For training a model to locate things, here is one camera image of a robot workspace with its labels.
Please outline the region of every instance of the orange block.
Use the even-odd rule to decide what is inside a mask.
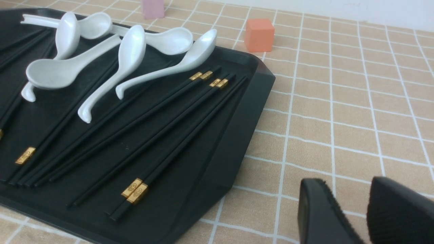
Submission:
[[[244,44],[251,53],[273,49],[274,26],[269,19],[249,19],[246,22]]]

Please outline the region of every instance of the spoon bowl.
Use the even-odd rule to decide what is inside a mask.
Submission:
[[[79,24],[81,36],[89,40],[107,35],[113,25],[111,17],[103,12],[94,13],[80,20]]]
[[[60,89],[71,85],[93,60],[121,43],[118,35],[107,38],[86,52],[66,60],[40,59],[26,69],[29,81],[40,89]]]
[[[57,55],[54,60],[62,60],[71,56],[77,49],[80,42],[80,26],[74,13],[65,13],[59,22],[59,27],[56,30],[56,48]],[[21,90],[21,96],[29,101],[36,101],[33,85],[30,82]]]
[[[92,121],[91,110],[98,100],[141,64],[146,51],[145,31],[135,25],[126,33],[119,47],[118,71],[94,91],[78,109],[79,117],[86,123]]]
[[[146,43],[166,55],[177,55],[191,48],[193,34],[183,27],[176,27],[162,33],[147,33]]]
[[[123,99],[125,90],[132,86],[198,67],[211,55],[216,46],[216,40],[217,30],[209,30],[192,45],[179,64],[125,81],[116,87],[116,95],[119,99]]]

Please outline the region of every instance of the chopstick pair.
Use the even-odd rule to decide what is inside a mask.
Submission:
[[[213,69],[203,69],[196,74],[194,74],[192,77],[188,78],[184,82],[182,82],[180,85],[178,85],[176,88],[171,90],[168,94],[166,94],[164,97],[159,99],[158,101],[154,102],[151,106],[149,106],[142,114],[136,116],[129,122],[126,122],[121,126],[122,129],[118,130],[114,134],[107,135],[106,137],[101,138],[100,140],[93,143],[91,146],[87,148],[87,150],[83,150],[78,152],[74,157],[67,160],[63,167],[57,168],[54,172],[48,174],[46,177],[44,177],[42,180],[38,181],[36,185],[40,185],[45,183],[45,181],[50,178],[50,181],[55,181],[56,179],[59,179],[64,174],[72,170],[73,168],[77,167],[82,161],[87,159],[89,156],[93,155],[94,153],[98,152],[102,148],[104,148],[106,145],[111,143],[113,140],[118,138],[119,136],[123,135],[125,132],[133,128],[134,126],[138,125],[139,123],[143,122],[145,119],[149,118],[153,114],[155,114],[160,109],[167,106],[170,102],[172,102],[174,99],[178,98],[182,94],[186,93],[187,91],[191,90],[193,87],[201,84],[200,81],[208,80],[212,75],[219,72],[221,69],[221,66],[216,66]]]
[[[120,201],[116,201],[115,207],[106,212],[112,220],[118,221],[133,205],[140,201],[149,190],[149,186],[154,182],[154,180],[162,174],[170,163],[173,162],[179,153],[185,149],[190,141],[215,116],[221,107],[232,97],[246,80],[247,77],[243,77],[239,82],[237,82],[226,96],[214,103],[207,113],[204,113],[196,123],[192,124],[184,134],[179,137],[177,141],[161,153],[161,156],[156,160],[156,165],[151,173],[143,173],[121,193],[119,196]]]
[[[117,64],[118,60],[113,59],[109,63],[108,69],[96,79],[94,84],[91,87],[84,88],[84,90],[87,90],[87,92],[85,93],[88,93],[92,89],[97,88],[104,81],[106,81],[110,77],[110,75],[117,69]],[[77,104],[79,104],[82,99],[83,96],[77,97],[71,103],[71,105],[67,109],[65,109],[65,113],[61,115],[60,122],[49,128],[46,134],[41,137],[41,140],[39,142],[28,147],[26,151],[22,154],[23,156],[26,155],[26,153],[28,154],[28,152],[31,152],[32,160],[30,160],[30,158],[25,159],[20,156],[20,158],[16,161],[16,164],[18,164],[19,167],[16,168],[16,170],[10,175],[9,179],[7,180],[10,185],[23,185],[21,184],[22,181],[20,179],[36,164],[37,159],[49,148],[51,142],[69,123],[70,119],[76,115]]]
[[[32,41],[26,43],[21,48],[10,54],[7,58],[5,58],[2,62],[0,62],[0,71],[6,68],[8,65],[13,63],[16,59],[18,59],[21,55],[30,51],[36,44],[45,39],[49,34],[51,34],[51,30],[44,30],[40,34],[38,34]]]
[[[173,60],[171,62],[168,62],[164,67],[167,68],[174,64],[179,62],[179,60]],[[54,167],[58,165],[65,165],[65,163],[62,162],[62,159],[64,159],[66,156],[68,156],[71,152],[76,150],[83,142],[85,142],[90,136],[94,135],[95,132],[97,132],[102,126],[104,126],[107,121],[109,121],[113,116],[118,114],[121,110],[123,110],[126,106],[130,105],[132,102],[134,102],[138,97],[140,97],[152,84],[153,82],[149,82],[147,85],[141,87],[138,89],[134,94],[129,96],[127,99],[124,99],[115,106],[114,109],[107,111],[101,119],[98,121],[92,122],[91,125],[81,134],[79,135],[76,140],[71,142],[69,145],[67,145],[64,150],[60,151],[58,154],[52,156],[48,160],[46,160],[46,163],[37,165],[32,171],[27,173],[25,176],[23,176],[19,181],[18,184],[20,185],[26,185],[28,187],[31,186],[41,186],[44,183],[47,182],[47,175],[50,170],[52,170]]]
[[[47,46],[47,49],[45,49],[41,58],[43,58],[43,59],[48,58],[54,48],[55,48],[54,40],[51,40],[50,44]],[[23,79],[21,84],[24,85],[26,82],[27,82],[27,77],[25,77]],[[6,109],[4,110],[3,114],[0,115],[0,140],[2,139],[2,137],[5,133],[7,125],[10,122],[10,118],[12,117],[13,113],[19,107],[21,101],[23,100],[21,98],[21,94],[20,94],[22,88],[23,87],[21,85],[16,87],[16,89],[12,92],[12,96],[6,102],[6,106],[5,106]]]
[[[189,102],[187,102],[186,105],[184,105],[181,109],[179,109],[178,113],[174,114],[171,118],[169,118],[166,121],[166,123],[162,124],[158,129],[156,129],[153,134],[146,136],[146,138],[142,140],[142,142],[140,142],[134,150],[132,150],[133,153],[126,155],[118,163],[114,164],[114,166],[111,169],[109,169],[102,177],[100,177],[94,183],[92,183],[88,189],[80,193],[74,200],[72,200],[69,204],[67,204],[67,206],[71,206],[71,205],[79,206],[95,191],[100,189],[107,181],[115,177],[122,169],[128,166],[144,150],[146,150],[149,146],[153,145],[155,141],[157,141],[162,135],[164,135],[170,129],[172,129],[180,120],[182,120],[185,116],[190,114],[194,109],[196,109],[199,105],[201,105],[205,100],[207,100],[213,94],[215,94],[220,89],[217,86],[220,82],[222,82],[222,85],[220,86],[224,86],[224,84],[230,81],[231,79],[233,79],[235,75],[224,74],[220,77],[221,79],[215,79],[205,89],[203,89]]]
[[[45,30],[46,30],[45,28],[44,29],[35,30],[33,32],[30,32],[30,33],[27,33],[27,34],[25,34],[23,36],[20,36],[19,39],[13,41],[12,43],[8,43],[6,45],[0,46],[0,53],[3,52],[3,51],[5,51],[5,50],[8,50],[9,48],[13,48],[14,46],[16,46],[16,45],[18,45],[18,44],[20,44],[20,43],[22,43],[22,42],[24,42],[24,41],[26,41],[28,39],[33,38],[34,36],[40,34],[41,32],[43,32]]]

